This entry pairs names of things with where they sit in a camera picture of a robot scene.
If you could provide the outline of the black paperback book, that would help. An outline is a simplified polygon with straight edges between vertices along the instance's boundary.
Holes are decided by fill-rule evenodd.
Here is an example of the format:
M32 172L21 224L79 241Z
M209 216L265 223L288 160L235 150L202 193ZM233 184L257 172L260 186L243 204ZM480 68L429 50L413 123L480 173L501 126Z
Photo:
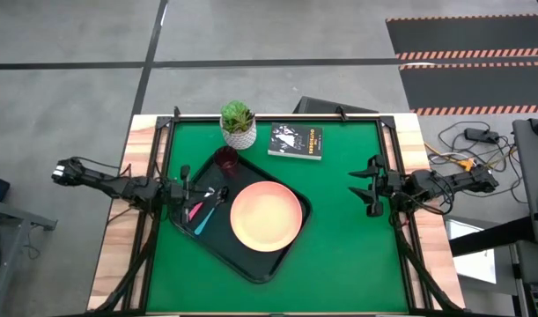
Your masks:
M321 160L322 139L321 127L274 122L270 129L268 154Z

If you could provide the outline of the succulent in white patterned pot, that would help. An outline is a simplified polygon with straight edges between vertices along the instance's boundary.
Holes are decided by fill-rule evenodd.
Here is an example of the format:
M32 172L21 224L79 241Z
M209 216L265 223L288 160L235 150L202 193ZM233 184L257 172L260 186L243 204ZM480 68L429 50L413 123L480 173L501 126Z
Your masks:
M245 150L256 140L255 114L242 101L233 100L221 108L223 139L235 150Z

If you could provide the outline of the black flat panel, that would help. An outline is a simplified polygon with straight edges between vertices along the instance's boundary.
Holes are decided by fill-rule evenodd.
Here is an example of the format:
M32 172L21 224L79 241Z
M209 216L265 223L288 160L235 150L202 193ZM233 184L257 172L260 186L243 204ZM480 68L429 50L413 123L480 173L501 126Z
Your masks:
M336 103L329 100L320 100L302 96L293 110L294 114L377 114L377 111Z

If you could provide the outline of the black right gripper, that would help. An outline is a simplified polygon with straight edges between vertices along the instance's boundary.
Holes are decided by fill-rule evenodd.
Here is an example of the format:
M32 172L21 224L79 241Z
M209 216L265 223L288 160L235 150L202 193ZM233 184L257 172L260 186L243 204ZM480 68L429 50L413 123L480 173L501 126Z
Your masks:
M372 182L368 189L349 187L349 190L359 198L371 198L366 214L368 217L379 217L383 215L380 197L391 197L395 192L401 191L402 176L395 170L386 170L385 159L381 155L372 156L367 163L366 170L349 172L349 175L358 178L371 177Z

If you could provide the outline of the grey metal desk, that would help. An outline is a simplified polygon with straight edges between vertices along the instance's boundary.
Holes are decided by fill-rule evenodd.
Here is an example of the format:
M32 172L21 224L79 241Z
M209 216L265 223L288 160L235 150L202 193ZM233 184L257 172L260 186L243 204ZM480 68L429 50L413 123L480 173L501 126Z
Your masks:
M0 316L4 298L28 235L34 227L54 231L57 221L0 202Z

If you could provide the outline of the black desk beam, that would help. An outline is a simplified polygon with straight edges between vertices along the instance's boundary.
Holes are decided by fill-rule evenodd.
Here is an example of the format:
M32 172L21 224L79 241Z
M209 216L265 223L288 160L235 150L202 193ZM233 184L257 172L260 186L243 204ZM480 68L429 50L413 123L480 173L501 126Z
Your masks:
M520 240L535 241L532 221L529 217L451 239L449 244L453 256L461 256L510 245Z

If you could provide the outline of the black hazard-striped floor mat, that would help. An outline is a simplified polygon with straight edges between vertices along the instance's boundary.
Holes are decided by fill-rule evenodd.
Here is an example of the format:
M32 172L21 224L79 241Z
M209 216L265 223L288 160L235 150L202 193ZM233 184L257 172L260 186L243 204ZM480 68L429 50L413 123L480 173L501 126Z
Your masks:
M538 14L389 18L400 60L538 56Z
M538 62L402 65L411 112L420 116L538 113Z

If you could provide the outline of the pink-handled metal fork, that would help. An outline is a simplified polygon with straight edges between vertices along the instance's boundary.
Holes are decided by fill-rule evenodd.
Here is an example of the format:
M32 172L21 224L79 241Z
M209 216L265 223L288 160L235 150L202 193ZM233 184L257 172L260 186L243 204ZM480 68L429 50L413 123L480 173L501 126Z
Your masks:
M188 220L192 221L195 215L198 213L198 211L202 208L202 206L206 203L208 198L215 193L214 188L209 188L209 190L204 194L204 197L199 202L195 203L192 207L192 209L189 212Z

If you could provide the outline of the orange round plate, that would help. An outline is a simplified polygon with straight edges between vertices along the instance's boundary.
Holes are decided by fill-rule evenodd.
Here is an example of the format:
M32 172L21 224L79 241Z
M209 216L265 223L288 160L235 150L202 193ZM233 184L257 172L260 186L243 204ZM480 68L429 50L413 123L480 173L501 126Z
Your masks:
M246 247L263 253L290 245L303 222L299 199L285 185L259 181L241 190L232 202L230 223Z

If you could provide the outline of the red faceted cup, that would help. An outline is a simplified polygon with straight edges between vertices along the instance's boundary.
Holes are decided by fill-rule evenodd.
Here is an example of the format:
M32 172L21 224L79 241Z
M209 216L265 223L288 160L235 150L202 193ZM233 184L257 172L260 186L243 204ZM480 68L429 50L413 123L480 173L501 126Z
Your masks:
M214 153L214 162L226 176L235 176L239 163L239 154L231 146L222 146Z

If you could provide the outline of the black power adapter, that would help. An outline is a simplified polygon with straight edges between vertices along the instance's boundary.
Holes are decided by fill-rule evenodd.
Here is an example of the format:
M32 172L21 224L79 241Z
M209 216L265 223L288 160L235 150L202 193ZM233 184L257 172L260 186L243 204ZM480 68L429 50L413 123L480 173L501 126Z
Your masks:
M497 132L491 131L489 129L482 130L482 129L466 128L464 130L464 137L468 141L474 141L474 142L486 143L486 144L497 144L500 138L500 135Z

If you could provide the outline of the green table mat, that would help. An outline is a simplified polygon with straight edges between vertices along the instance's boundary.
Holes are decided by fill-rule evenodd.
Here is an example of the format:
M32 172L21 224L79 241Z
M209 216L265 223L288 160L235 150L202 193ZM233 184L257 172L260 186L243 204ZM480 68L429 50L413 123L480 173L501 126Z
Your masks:
M324 122L321 160L268 154L270 124L257 126L246 159L303 194L306 225L276 274L255 284L164 221L151 273L150 313L403 313L404 282L386 217L368 217L349 175L379 154L374 122Z

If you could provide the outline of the white paper sheet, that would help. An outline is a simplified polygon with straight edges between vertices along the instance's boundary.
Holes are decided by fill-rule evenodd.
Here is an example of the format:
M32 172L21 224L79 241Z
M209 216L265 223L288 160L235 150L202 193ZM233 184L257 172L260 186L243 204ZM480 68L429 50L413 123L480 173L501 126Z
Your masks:
M452 219L446 221L446 229L450 240L483 230L481 227ZM455 256L453 261L458 275L474 278L490 284L497 283L494 249L486 249L473 254Z

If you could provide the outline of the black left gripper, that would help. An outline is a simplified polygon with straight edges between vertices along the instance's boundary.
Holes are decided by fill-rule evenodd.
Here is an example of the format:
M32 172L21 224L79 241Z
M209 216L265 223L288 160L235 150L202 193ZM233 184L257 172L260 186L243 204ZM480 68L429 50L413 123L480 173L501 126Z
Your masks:
M199 197L190 199L191 193L213 194L214 188L192 188L190 189L190 166L183 165L180 169L181 183L169 181L166 184L167 215L170 220L177 224L186 224L189 221L189 206L207 201L209 197Z

